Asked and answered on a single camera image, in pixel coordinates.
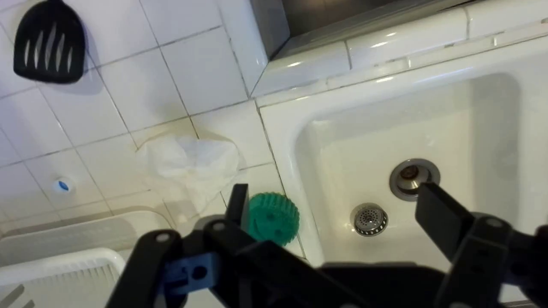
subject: white sink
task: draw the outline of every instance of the white sink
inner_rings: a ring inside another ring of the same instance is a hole
[[[299,240],[313,265],[448,262],[414,221],[414,202],[388,178],[406,159],[428,159],[442,188],[469,211],[532,233],[548,221],[548,40],[262,110]],[[388,224],[359,236],[351,212],[376,204]]]

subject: metal drain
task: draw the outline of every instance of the metal drain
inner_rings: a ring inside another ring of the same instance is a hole
[[[375,236],[388,224],[388,216],[376,204],[363,204],[353,211],[354,231],[363,236]]]
[[[440,171],[433,163],[426,159],[409,159],[394,168],[390,175],[390,190],[397,199],[414,202],[421,183],[440,182]]]

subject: green scrubber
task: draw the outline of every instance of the green scrubber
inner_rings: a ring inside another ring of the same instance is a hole
[[[279,194],[258,194],[251,197],[246,216],[246,233],[257,242],[270,240],[287,245],[298,231],[298,209]]]

